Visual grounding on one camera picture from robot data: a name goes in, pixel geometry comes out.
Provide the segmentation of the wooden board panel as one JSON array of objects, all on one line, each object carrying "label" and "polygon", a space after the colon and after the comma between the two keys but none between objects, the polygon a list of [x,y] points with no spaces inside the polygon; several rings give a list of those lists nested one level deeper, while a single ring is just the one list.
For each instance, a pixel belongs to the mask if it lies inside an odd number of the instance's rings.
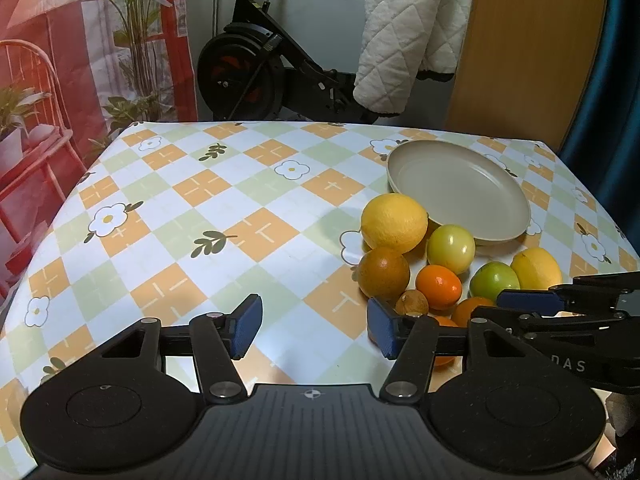
[{"label": "wooden board panel", "polygon": [[607,2],[473,0],[447,129],[558,150],[589,80]]}]

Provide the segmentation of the beige round plate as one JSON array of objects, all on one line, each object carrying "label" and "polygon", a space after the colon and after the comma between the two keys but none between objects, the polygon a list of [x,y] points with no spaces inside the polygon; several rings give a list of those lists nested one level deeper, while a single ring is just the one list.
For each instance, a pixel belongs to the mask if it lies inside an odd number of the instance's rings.
[{"label": "beige round plate", "polygon": [[510,242],[527,230],[529,202],[518,181],[486,156],[437,140],[401,143],[386,159],[390,188],[443,226],[456,224],[484,244]]}]

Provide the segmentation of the checkered floral tablecloth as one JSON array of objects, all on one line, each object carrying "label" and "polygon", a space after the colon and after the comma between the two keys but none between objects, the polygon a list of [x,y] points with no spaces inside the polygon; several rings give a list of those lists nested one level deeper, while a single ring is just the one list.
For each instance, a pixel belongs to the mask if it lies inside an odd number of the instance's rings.
[{"label": "checkered floral tablecloth", "polygon": [[355,280],[361,211],[387,188],[397,145],[428,130],[221,122],[141,124],[70,192],[1,332],[1,474],[34,461],[18,429],[26,396],[140,320],[184,325],[264,303],[239,362],[248,386],[382,384]]}]

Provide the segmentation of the yellow-green round fruit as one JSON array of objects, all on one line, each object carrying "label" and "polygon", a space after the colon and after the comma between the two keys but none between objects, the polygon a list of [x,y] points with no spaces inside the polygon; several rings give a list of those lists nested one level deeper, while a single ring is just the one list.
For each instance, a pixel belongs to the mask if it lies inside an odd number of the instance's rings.
[{"label": "yellow-green round fruit", "polygon": [[444,266],[460,275],[469,270],[475,258],[475,240],[462,226],[444,224],[428,239],[425,255],[429,264]]}]

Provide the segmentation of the brownish speckled orange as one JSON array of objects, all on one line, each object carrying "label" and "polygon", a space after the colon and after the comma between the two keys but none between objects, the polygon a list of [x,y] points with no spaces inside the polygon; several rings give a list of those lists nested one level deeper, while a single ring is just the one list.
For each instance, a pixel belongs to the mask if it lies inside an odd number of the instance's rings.
[{"label": "brownish speckled orange", "polygon": [[357,281],[364,296],[395,302],[409,285],[410,268],[401,252],[378,247],[360,259]]}]

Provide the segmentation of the green apple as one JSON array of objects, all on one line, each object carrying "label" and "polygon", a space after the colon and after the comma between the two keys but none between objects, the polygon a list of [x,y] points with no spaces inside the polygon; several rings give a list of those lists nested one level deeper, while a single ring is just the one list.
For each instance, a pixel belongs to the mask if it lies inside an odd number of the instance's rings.
[{"label": "green apple", "polygon": [[472,297],[483,297],[496,302],[505,289],[519,289],[520,281],[510,266],[498,261],[485,263],[470,281]]}]

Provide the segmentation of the small bright orange tangerine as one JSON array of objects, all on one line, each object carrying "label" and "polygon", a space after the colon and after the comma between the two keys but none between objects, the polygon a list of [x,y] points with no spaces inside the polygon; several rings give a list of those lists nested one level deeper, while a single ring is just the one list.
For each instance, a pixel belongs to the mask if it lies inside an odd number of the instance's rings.
[{"label": "small bright orange tangerine", "polygon": [[431,310],[447,310],[456,304],[462,294],[462,284],[454,272],[428,264],[416,274],[416,289],[425,296]]}]

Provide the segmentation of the white quilted blanket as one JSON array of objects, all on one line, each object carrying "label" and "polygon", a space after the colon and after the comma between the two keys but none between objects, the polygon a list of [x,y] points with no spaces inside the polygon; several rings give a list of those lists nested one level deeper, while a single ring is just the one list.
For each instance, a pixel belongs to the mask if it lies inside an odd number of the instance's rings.
[{"label": "white quilted blanket", "polygon": [[364,0],[355,100],[395,116],[418,78],[454,76],[471,9],[472,0]]}]

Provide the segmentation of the yellow lemon at right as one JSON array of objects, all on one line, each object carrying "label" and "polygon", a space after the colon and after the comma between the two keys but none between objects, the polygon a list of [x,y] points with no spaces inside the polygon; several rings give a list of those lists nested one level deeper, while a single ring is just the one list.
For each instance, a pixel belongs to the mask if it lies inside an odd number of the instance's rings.
[{"label": "yellow lemon at right", "polygon": [[547,290],[562,283],[562,272],[544,248],[532,247],[516,254],[511,269],[520,282],[521,289]]}]

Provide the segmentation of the large yellow lemon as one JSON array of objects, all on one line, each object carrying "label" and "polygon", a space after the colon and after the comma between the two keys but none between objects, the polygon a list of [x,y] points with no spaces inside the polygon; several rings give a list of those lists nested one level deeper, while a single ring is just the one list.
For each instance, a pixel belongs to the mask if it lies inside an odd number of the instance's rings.
[{"label": "large yellow lemon", "polygon": [[428,214],[413,198],[387,193],[367,203],[360,223],[362,238],[370,248],[386,247],[406,254],[423,240],[428,228]]}]

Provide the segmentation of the small brown kiwi-like fruit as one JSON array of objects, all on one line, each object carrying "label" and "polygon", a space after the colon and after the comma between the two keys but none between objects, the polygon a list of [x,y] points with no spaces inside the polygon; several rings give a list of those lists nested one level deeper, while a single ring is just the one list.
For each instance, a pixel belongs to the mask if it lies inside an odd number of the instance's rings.
[{"label": "small brown kiwi-like fruit", "polygon": [[428,315],[430,307],[420,290],[408,289],[397,299],[394,310],[403,316],[420,318],[422,315]]}]

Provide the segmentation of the black exercise bike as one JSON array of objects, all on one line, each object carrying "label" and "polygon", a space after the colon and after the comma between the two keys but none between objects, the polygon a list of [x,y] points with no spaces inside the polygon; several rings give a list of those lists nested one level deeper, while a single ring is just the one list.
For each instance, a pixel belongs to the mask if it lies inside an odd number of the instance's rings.
[{"label": "black exercise bike", "polygon": [[234,0],[231,22],[198,57],[198,90],[213,120],[273,119],[371,125],[378,114],[354,98],[355,76],[325,70],[269,13],[271,0]]}]

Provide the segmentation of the red printed backdrop curtain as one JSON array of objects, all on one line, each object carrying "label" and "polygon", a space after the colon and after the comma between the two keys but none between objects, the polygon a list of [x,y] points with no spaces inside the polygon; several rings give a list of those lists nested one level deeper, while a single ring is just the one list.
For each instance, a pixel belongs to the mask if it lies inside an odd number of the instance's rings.
[{"label": "red printed backdrop curtain", "polygon": [[1,292],[136,122],[198,116],[186,0],[1,0]]}]

